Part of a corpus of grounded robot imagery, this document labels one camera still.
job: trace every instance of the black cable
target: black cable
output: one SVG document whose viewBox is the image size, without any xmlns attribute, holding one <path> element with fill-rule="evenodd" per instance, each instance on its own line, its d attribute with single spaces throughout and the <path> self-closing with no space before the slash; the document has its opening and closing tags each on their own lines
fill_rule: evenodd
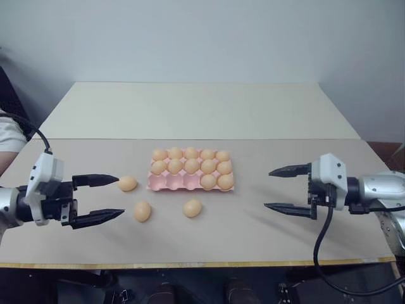
<svg viewBox="0 0 405 304">
<path fill-rule="evenodd" d="M 405 281 L 405 276 L 404 277 L 400 277 L 399 279 L 396 279 L 393 283 L 386 285 L 382 288 L 378 288 L 372 291 L 367 291 L 365 293 L 360 293 L 358 291 L 349 291 L 343 288 L 340 288 L 338 286 L 336 286 L 334 283 L 332 283 L 328 277 L 322 272 L 321 267 L 319 265 L 319 261 L 318 261 L 318 254 L 319 254 L 319 249 L 322 243 L 323 238 L 325 237 L 325 234 L 328 231 L 329 225 L 332 221 L 332 216 L 333 216 L 333 207 L 328 207 L 328 215 L 327 215 L 327 219 L 325 220 L 325 223 L 323 224 L 322 230 L 319 233 L 318 239 L 316 239 L 315 242 L 315 247 L 314 247 L 314 265 L 315 265 L 315 270 L 318 273 L 318 275 L 332 288 L 336 289 L 337 291 L 340 291 L 341 293 L 345 293 L 347 295 L 350 296 L 375 296 L 375 295 L 379 295 L 380 293 L 384 293 L 387 290 L 399 285 L 400 283 Z"/>
<path fill-rule="evenodd" d="M 396 211 L 403 211 L 403 210 L 405 210 L 405 206 L 394 207 L 394 208 L 385 208 L 385 207 L 370 208 L 370 212 L 396 212 Z"/>
<path fill-rule="evenodd" d="M 36 126 L 33 125 L 32 122 L 30 122 L 29 120 L 27 120 L 27 119 L 25 119 L 25 118 L 23 118 L 21 116 L 18 116 L 18 115 L 15 115 L 15 114 L 9 114 L 9 113 L 0 113 L 0 117 L 12 118 L 16 122 L 20 122 L 20 123 L 30 127 L 32 130 L 34 130 L 39 135 L 39 137 L 44 142 L 44 144 L 45 144 L 45 151 L 44 152 L 47 153 L 47 154 L 52 154 L 51 146 L 49 145 L 49 141 L 46 139 L 45 135 Z"/>
</svg>

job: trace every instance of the white table surface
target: white table surface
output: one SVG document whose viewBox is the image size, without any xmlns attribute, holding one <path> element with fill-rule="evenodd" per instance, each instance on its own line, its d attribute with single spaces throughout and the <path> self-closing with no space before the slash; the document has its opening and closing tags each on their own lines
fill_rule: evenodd
<svg viewBox="0 0 405 304">
<path fill-rule="evenodd" d="M 55 139 L 359 139 L 318 84 L 76 82 L 41 130 Z"/>
<path fill-rule="evenodd" d="M 51 140 L 54 155 L 65 161 L 65 180 L 73 174 L 132 175 L 136 190 L 123 193 L 116 185 L 81 187 L 75 192 L 79 214 L 100 208 L 126 212 L 102 225 L 72 230 L 51 221 L 36 227 L 26 223 L 6 231 L 0 248 L 4 267 L 138 268 L 213 267 L 226 265 L 311 265 L 315 239 L 326 209 L 318 220 L 289 217 L 263 206 L 266 202 L 306 204 L 306 177 L 268 177 L 274 168 L 307 163 L 327 152 L 347 165 L 348 175 L 386 170 L 386 166 L 360 140 L 255 140 L 255 141 L 152 141 Z M 164 191 L 146 189 L 154 148 L 195 146 L 227 149 L 234 164 L 235 190 Z M 0 178 L 5 187 L 26 184 L 31 166 L 43 150 L 33 140 Z M 199 198 L 204 209 L 189 219 L 182 205 Z M 134 203 L 153 207 L 144 224 L 132 217 Z M 335 212 L 321 247 L 323 263 L 358 263 L 392 260 L 376 216 Z"/>
</svg>

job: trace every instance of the white wall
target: white wall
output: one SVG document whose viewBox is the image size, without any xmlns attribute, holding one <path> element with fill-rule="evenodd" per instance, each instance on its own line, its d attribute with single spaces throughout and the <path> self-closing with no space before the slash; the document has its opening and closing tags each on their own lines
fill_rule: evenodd
<svg viewBox="0 0 405 304">
<path fill-rule="evenodd" d="M 403 0 L 2 0 L 0 64 L 37 122 L 76 80 L 320 82 L 360 136 L 403 141 L 404 12 Z"/>
</svg>

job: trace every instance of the brown egg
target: brown egg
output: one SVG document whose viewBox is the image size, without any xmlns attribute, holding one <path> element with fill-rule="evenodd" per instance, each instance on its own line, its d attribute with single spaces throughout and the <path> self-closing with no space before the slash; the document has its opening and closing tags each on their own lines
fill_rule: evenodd
<svg viewBox="0 0 405 304">
<path fill-rule="evenodd" d="M 204 149 L 201 151 L 200 157 L 203 160 L 213 160 L 215 157 L 215 152 L 211 149 Z"/>
<path fill-rule="evenodd" d="M 222 190 L 229 190 L 234 186 L 234 177 L 230 174 L 221 175 L 217 184 Z"/>
<path fill-rule="evenodd" d="M 230 158 L 228 151 L 218 151 L 215 157 L 219 162 L 225 162 Z"/>
<path fill-rule="evenodd" d="M 145 201 L 140 201 L 135 204 L 134 207 L 134 219 L 138 222 L 143 223 L 148 220 L 151 216 L 152 208 L 150 204 Z"/>
<path fill-rule="evenodd" d="M 196 217 L 201 212 L 201 209 L 203 209 L 203 204 L 198 199 L 191 199 L 184 204 L 183 214 L 189 218 Z"/>
<path fill-rule="evenodd" d="M 198 171 L 198 169 L 200 169 L 200 164 L 195 159 L 187 160 L 184 164 L 184 170 L 188 174 L 194 174 Z"/>
<path fill-rule="evenodd" d="M 169 158 L 171 160 L 179 160 L 183 157 L 183 151 L 178 147 L 172 147 L 169 150 Z"/>
<path fill-rule="evenodd" d="M 183 169 L 183 163 L 177 159 L 169 161 L 169 164 L 167 165 L 167 170 L 171 174 L 178 174 L 181 169 Z"/>
<path fill-rule="evenodd" d="M 189 147 L 184 152 L 184 157 L 190 160 L 191 158 L 198 158 L 198 151 L 196 148 Z"/>
<path fill-rule="evenodd" d="M 124 192 L 134 190 L 137 184 L 138 184 L 137 180 L 134 179 L 132 176 L 123 176 L 116 183 L 118 188 L 120 188 Z"/>
<path fill-rule="evenodd" d="M 163 160 L 156 160 L 151 167 L 154 175 L 160 175 L 166 170 L 167 164 Z"/>
<path fill-rule="evenodd" d="M 211 190 L 215 187 L 216 177 L 212 174 L 204 175 L 201 177 L 200 184 L 205 190 Z"/>
<path fill-rule="evenodd" d="M 215 171 L 216 162 L 213 160 L 204 160 L 201 164 L 201 170 L 205 174 L 211 174 Z"/>
<path fill-rule="evenodd" d="M 216 170 L 221 174 L 229 174 L 232 172 L 232 164 L 230 160 L 219 163 L 216 166 Z"/>
<path fill-rule="evenodd" d="M 153 150 L 153 160 L 164 160 L 165 158 L 167 158 L 168 153 L 166 150 Z"/>
</svg>

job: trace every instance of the egg tray cup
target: egg tray cup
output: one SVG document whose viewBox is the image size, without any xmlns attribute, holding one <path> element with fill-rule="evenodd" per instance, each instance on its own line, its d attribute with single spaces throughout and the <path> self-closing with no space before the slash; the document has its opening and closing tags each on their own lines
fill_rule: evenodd
<svg viewBox="0 0 405 304">
<path fill-rule="evenodd" d="M 198 155 L 200 155 L 200 152 L 202 151 L 201 149 L 196 149 L 198 151 Z M 170 162 L 170 158 L 165 158 L 163 161 L 168 164 Z M 162 172 L 162 174 L 160 175 L 155 175 L 152 172 L 148 173 L 148 183 L 147 183 L 147 189 L 149 190 L 153 190 L 153 191 L 160 191 L 160 190 L 165 190 L 165 189 L 170 189 L 170 190 L 179 190 L 179 189 L 187 189 L 187 190 L 195 190 L 195 189 L 204 189 L 206 191 L 211 191 L 211 190 L 220 190 L 223 192 L 227 192 L 227 191 L 231 191 L 234 190 L 235 187 L 233 186 L 230 189 L 227 190 L 223 190 L 221 189 L 217 184 L 215 184 L 215 186 L 211 189 L 205 189 L 202 187 L 202 185 L 200 184 L 200 180 L 201 177 L 203 177 L 204 175 L 206 175 L 202 170 L 201 170 L 201 163 L 204 161 L 201 157 L 196 158 L 196 160 L 199 163 L 199 170 L 194 173 L 194 174 L 188 174 L 185 170 L 184 170 L 184 163 L 187 161 L 188 159 L 186 159 L 185 157 L 182 157 L 180 159 L 180 161 L 183 163 L 183 169 L 181 169 L 181 171 L 179 171 L 178 174 L 171 174 L 169 171 L 167 171 L 167 169 Z M 218 164 L 219 161 L 214 158 L 213 161 Z M 212 175 L 214 175 L 216 177 L 216 180 L 218 180 L 219 176 L 221 176 L 221 173 L 219 173 L 217 170 L 215 170 L 213 173 L 211 173 Z M 232 178 L 234 177 L 234 172 L 230 172 L 228 175 L 232 176 Z"/>
</svg>

